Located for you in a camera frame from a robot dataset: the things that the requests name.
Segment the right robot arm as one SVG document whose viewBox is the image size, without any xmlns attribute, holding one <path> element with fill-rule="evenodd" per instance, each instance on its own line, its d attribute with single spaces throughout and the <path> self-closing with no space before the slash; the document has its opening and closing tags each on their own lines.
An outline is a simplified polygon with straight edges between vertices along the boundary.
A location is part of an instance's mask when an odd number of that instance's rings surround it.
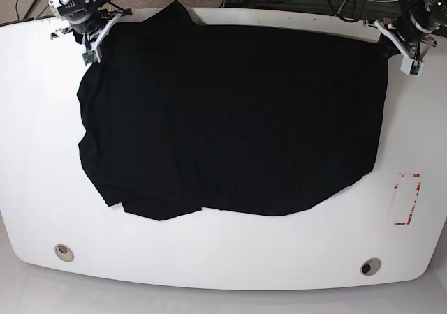
<svg viewBox="0 0 447 314">
<path fill-rule="evenodd" d="M 56 17 L 69 23 L 68 28 L 52 36 L 72 31 L 76 41 L 85 47 L 82 53 L 85 64 L 101 60 L 103 39 L 121 17 L 133 14 L 130 8 L 124 9 L 112 0 L 49 0 L 48 5 Z"/>
</svg>

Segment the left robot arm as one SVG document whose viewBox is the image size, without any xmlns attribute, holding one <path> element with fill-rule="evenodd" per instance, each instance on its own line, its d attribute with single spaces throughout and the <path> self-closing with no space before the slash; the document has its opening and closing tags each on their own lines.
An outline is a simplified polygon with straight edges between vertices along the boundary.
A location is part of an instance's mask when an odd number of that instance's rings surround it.
<svg viewBox="0 0 447 314">
<path fill-rule="evenodd" d="M 437 45 L 433 33 L 446 26 L 446 0 L 397 0 L 398 14 L 377 20 L 397 39 L 380 34 L 377 41 L 381 57 L 389 59 L 405 50 L 411 59 L 422 61 Z"/>
</svg>

